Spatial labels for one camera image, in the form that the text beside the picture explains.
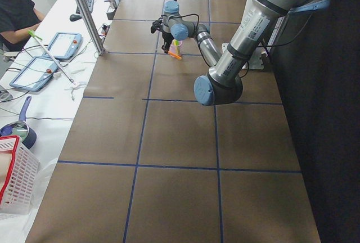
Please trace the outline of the orange marker pen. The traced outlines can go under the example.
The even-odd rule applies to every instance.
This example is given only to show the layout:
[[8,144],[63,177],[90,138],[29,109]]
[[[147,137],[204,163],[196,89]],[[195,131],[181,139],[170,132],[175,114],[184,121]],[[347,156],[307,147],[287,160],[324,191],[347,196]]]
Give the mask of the orange marker pen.
[[178,60],[181,60],[182,57],[178,54],[175,54],[175,53],[172,53],[172,52],[168,52],[168,54],[171,56],[171,57],[174,57],[175,59],[178,59]]

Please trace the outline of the pink mesh pen holder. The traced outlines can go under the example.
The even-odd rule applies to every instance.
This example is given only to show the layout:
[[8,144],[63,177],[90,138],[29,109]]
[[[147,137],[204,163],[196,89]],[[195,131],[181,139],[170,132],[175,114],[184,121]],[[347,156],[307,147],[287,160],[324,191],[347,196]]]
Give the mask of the pink mesh pen holder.
[[182,41],[179,41],[179,45],[178,45],[178,46],[174,46],[174,45],[171,43],[169,51],[172,52],[172,53],[175,53],[175,54],[178,54],[178,55],[182,56],[181,47],[182,47]]

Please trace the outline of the black computer mouse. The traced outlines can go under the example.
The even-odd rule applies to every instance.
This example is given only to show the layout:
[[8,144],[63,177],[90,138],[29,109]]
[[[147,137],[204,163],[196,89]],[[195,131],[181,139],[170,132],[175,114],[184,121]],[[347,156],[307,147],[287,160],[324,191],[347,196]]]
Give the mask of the black computer mouse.
[[71,22],[74,22],[74,21],[80,20],[81,18],[82,18],[82,15],[74,13],[74,14],[70,15],[69,20]]

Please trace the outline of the upper blue teach pendant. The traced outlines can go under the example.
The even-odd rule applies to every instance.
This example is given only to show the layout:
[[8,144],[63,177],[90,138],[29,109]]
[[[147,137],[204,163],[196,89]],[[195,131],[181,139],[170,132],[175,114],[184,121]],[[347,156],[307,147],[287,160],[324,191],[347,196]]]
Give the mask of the upper blue teach pendant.
[[71,59],[82,43],[80,33],[58,32],[47,46],[50,54],[58,60]]

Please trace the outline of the blue teach pendant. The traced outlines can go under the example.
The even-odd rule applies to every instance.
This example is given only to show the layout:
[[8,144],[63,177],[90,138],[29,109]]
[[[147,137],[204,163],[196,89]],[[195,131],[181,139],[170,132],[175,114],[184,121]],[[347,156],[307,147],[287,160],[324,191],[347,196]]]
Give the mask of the blue teach pendant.
[[47,46],[50,54],[58,60],[71,59],[82,43],[80,33],[58,32]]
[[57,64],[48,57],[33,57],[11,80],[9,86],[30,92],[39,92],[57,71]]

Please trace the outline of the lower blue teach pendant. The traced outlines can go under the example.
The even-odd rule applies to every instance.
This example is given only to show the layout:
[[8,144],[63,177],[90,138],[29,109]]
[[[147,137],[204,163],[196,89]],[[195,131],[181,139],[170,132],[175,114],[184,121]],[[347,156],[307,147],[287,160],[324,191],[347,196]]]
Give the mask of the lower blue teach pendant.
[[57,71],[57,64],[48,57],[33,57],[11,80],[9,86],[30,92],[39,92]]

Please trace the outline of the person in black shirt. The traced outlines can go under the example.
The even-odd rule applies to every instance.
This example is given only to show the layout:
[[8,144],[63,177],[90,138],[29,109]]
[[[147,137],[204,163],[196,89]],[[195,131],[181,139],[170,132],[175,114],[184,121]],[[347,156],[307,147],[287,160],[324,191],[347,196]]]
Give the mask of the person in black shirt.
[[1,42],[11,51],[21,51],[45,18],[32,0],[1,0]]

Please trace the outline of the blue frying pan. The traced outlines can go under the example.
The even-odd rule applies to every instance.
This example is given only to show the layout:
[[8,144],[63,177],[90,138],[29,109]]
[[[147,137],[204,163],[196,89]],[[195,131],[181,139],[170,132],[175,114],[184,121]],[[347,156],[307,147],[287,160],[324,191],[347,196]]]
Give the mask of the blue frying pan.
[[33,147],[37,139],[36,132],[26,122],[26,112],[31,100],[31,96],[25,99],[18,121],[7,124],[1,128],[1,137],[19,136],[22,144],[28,149]]

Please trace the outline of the white red plastic basket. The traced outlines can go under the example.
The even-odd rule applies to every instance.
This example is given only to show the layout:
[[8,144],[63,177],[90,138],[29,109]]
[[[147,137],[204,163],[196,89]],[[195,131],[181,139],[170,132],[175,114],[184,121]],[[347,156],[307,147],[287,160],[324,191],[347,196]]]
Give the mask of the white red plastic basket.
[[39,160],[19,136],[1,137],[1,218],[30,210]]

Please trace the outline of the aluminium frame post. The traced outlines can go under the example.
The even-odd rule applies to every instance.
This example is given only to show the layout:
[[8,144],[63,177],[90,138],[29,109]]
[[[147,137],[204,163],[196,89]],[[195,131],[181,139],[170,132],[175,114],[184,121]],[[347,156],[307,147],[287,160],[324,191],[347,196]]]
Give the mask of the aluminium frame post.
[[96,48],[96,51],[99,56],[102,56],[105,52],[105,49],[102,44],[102,40],[100,39],[100,36],[98,34],[98,30],[95,26],[95,23],[92,19],[92,15],[89,11],[86,0],[75,0],[75,1],[77,3],[77,6],[79,7],[80,14],[82,15],[82,19],[84,20],[84,23],[86,25],[90,38]]

